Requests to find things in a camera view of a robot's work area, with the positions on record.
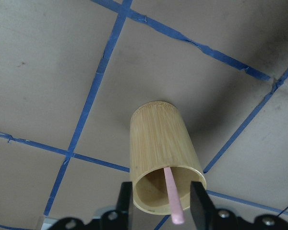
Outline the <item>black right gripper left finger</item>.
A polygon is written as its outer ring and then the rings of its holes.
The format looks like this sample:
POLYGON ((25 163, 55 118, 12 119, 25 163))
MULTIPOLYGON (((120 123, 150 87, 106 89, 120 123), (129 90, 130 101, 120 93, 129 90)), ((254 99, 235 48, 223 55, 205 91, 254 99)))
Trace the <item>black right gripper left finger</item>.
POLYGON ((116 210, 129 217, 133 211, 133 187, 132 182, 121 183, 120 193, 116 203, 116 210))

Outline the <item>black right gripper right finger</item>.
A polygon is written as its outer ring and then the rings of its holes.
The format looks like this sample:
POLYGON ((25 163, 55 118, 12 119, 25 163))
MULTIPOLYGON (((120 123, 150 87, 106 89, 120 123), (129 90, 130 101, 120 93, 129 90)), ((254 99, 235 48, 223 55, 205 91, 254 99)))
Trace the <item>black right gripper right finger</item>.
POLYGON ((215 206, 201 182, 191 181, 190 211, 197 230, 212 230, 215 206))

